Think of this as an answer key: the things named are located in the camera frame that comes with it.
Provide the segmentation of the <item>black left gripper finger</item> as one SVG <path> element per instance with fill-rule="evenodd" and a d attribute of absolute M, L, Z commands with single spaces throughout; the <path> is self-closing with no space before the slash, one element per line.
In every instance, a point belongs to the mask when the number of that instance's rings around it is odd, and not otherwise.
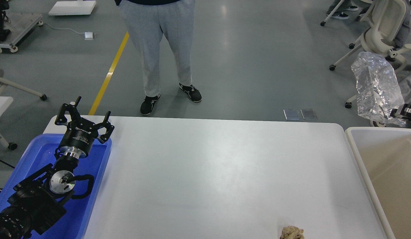
<path fill-rule="evenodd" d="M 111 115 L 111 111 L 108 111 L 103 121 L 95 125 L 95 138 L 98 139 L 98 141 L 101 144 L 104 144 L 110 139 L 111 134 L 113 133 L 114 128 L 115 128 L 114 125 L 112 125 L 111 122 L 109 121 L 110 115 Z M 99 130 L 103 128 L 106 129 L 105 133 L 99 134 Z"/>
<path fill-rule="evenodd" d="M 59 109 L 59 112 L 56 116 L 55 119 L 55 125 L 65 125 L 65 126 L 82 126 L 82 117 L 80 116 L 77 106 L 82 99 L 81 96 L 78 96 L 77 100 L 75 101 L 74 104 L 62 104 L 61 108 Z M 68 112 L 71 121 L 68 121 L 68 119 L 65 116 L 65 113 Z"/>

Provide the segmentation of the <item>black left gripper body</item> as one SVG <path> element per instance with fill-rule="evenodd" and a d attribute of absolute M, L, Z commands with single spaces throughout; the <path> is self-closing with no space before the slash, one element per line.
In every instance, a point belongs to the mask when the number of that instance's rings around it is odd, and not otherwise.
<path fill-rule="evenodd" d="M 59 144 L 59 151 L 64 153 L 70 148 L 76 148 L 80 151 L 80 158 L 86 158 L 97 136 L 98 129 L 95 127 L 95 123 L 88 120 L 72 120 L 67 125 L 66 132 Z"/>

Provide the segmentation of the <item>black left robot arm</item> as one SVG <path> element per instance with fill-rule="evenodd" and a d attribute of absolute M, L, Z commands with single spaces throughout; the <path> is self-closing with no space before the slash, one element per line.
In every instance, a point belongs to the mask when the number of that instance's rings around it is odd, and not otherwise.
<path fill-rule="evenodd" d="M 111 150 L 111 112 L 98 123 L 64 103 L 60 134 L 34 138 L 0 194 L 0 239 L 83 237 Z"/>

